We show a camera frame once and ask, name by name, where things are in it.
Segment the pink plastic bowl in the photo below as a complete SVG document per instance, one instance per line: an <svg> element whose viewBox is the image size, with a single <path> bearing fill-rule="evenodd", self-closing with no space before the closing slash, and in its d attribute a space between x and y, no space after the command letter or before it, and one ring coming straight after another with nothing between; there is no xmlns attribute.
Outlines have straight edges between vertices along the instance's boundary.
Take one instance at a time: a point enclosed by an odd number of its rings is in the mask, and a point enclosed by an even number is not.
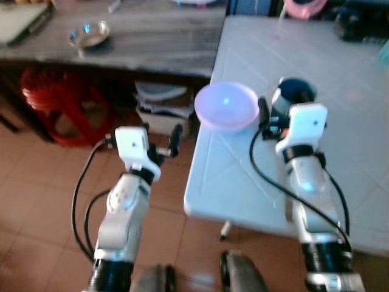
<svg viewBox="0 0 389 292"><path fill-rule="evenodd" d="M261 112L260 97L239 82L214 82L194 96L201 127L217 133L239 133L253 125Z"/></svg>

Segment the white plastic bin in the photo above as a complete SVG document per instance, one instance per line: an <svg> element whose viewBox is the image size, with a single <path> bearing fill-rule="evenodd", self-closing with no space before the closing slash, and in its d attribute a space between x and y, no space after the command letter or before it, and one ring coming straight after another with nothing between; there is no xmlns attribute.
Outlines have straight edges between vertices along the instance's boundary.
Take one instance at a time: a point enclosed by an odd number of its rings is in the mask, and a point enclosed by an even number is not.
<svg viewBox="0 0 389 292"><path fill-rule="evenodd" d="M180 125L182 136L191 134L193 91L181 85L167 83L135 82L136 112L142 122L150 126L151 133L169 136Z"/></svg>

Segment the white folding table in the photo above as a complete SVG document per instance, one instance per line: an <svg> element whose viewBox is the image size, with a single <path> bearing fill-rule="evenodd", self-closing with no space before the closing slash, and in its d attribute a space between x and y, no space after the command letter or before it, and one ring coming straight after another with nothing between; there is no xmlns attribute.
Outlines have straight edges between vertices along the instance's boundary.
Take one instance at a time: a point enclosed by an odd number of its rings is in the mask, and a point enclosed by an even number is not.
<svg viewBox="0 0 389 292"><path fill-rule="evenodd" d="M327 21L260 16L225 19L212 81L237 82L270 97L284 77L317 90L328 109L320 149L345 195L350 239L358 251L389 251L388 69L380 44L350 43ZM187 215L283 236L295 235L287 198L251 167L256 125L239 133L198 131L184 192Z"/></svg>

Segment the black bag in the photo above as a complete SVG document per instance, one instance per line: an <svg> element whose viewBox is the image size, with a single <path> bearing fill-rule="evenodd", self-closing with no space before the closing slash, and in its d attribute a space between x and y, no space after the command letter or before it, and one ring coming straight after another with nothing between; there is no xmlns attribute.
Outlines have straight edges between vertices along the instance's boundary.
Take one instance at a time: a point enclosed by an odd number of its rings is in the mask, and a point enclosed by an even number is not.
<svg viewBox="0 0 389 292"><path fill-rule="evenodd" d="M342 41L384 43L389 40L389 3L347 2L334 18L334 33Z"/></svg>

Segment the teal plastic bottle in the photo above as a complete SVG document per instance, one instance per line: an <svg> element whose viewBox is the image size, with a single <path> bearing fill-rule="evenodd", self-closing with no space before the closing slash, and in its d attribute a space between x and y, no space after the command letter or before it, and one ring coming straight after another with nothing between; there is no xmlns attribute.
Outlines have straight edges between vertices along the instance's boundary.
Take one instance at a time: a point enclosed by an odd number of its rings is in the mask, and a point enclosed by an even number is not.
<svg viewBox="0 0 389 292"><path fill-rule="evenodd" d="M381 49L377 53L377 62L385 68L389 67L389 41L382 44Z"/></svg>

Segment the dark wooden table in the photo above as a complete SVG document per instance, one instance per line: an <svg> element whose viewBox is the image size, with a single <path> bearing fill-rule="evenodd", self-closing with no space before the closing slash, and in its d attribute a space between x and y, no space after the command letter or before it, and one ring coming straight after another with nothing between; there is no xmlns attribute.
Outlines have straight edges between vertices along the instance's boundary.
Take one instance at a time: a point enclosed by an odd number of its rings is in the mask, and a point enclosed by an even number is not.
<svg viewBox="0 0 389 292"><path fill-rule="evenodd" d="M156 82L210 80L228 0L85 0L54 9L39 29L0 46L0 66L55 66L134 74ZM103 21L109 34L97 47L70 45L83 24Z"/></svg>

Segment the red plastic stool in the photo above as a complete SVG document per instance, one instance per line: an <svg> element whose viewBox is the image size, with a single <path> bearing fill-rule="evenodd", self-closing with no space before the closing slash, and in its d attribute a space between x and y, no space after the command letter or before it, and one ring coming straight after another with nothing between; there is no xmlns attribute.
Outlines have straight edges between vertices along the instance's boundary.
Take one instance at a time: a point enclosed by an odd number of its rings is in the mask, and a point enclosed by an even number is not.
<svg viewBox="0 0 389 292"><path fill-rule="evenodd" d="M20 89L28 106L43 123L47 132L62 147L92 147L113 130L117 113L98 91L81 75L50 69L23 70ZM100 125L89 123L83 103L92 101L106 110ZM67 138L58 133L57 122L66 117L75 126L78 136Z"/></svg>

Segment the robot left leg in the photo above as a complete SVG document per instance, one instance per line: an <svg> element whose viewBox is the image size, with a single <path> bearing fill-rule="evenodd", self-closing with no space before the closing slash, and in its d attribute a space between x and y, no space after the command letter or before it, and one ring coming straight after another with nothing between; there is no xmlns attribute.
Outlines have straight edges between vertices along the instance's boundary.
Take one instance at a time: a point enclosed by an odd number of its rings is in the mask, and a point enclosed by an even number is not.
<svg viewBox="0 0 389 292"><path fill-rule="evenodd" d="M129 292L177 292L177 273L172 265L157 264L133 280Z"/></svg>

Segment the robot leg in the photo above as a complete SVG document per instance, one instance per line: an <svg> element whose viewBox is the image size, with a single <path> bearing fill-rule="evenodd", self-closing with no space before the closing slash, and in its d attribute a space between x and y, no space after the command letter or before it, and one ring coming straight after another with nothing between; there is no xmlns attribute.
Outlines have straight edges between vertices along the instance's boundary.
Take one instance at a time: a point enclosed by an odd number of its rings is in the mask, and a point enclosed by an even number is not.
<svg viewBox="0 0 389 292"><path fill-rule="evenodd" d="M270 292L255 264L239 250L223 251L219 272L222 292Z"/></svg>
<svg viewBox="0 0 389 292"><path fill-rule="evenodd" d="M133 280L129 292L177 292L177 273L172 265L157 264Z"/></svg>

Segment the white appliance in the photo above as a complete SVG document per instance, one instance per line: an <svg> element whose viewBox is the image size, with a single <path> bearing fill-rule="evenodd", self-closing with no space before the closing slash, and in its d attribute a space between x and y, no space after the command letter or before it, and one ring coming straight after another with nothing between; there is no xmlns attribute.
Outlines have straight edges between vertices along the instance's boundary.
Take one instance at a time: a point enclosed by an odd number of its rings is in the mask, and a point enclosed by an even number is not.
<svg viewBox="0 0 389 292"><path fill-rule="evenodd" d="M207 6L219 2L220 0L171 0L177 5Z"/></svg>

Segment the shiny metal bowl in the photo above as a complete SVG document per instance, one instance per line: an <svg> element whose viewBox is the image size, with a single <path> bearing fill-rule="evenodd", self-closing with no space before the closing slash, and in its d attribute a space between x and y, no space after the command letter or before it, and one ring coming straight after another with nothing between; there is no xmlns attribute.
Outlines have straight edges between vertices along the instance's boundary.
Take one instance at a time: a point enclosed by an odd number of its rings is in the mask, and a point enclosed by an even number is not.
<svg viewBox="0 0 389 292"><path fill-rule="evenodd" d="M103 44L109 38L111 28L106 21L82 23L67 36L70 47L86 49Z"/></svg>

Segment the robot right leg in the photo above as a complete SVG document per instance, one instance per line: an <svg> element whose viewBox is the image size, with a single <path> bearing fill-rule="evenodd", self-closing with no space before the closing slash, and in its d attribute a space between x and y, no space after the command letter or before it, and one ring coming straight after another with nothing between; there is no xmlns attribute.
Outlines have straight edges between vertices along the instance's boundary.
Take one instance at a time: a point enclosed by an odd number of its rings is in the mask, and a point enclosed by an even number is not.
<svg viewBox="0 0 389 292"><path fill-rule="evenodd" d="M219 272L222 292L270 292L255 264L239 250L223 251Z"/></svg>

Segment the grey flat laptop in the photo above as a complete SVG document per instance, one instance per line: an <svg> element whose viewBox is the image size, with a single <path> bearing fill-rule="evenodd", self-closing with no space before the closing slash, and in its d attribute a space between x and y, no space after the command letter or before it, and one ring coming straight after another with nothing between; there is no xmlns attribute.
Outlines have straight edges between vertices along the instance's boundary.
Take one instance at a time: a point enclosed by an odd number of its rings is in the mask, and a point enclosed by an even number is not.
<svg viewBox="0 0 389 292"><path fill-rule="evenodd" d="M0 46L19 40L50 13L50 5L0 3Z"/></svg>

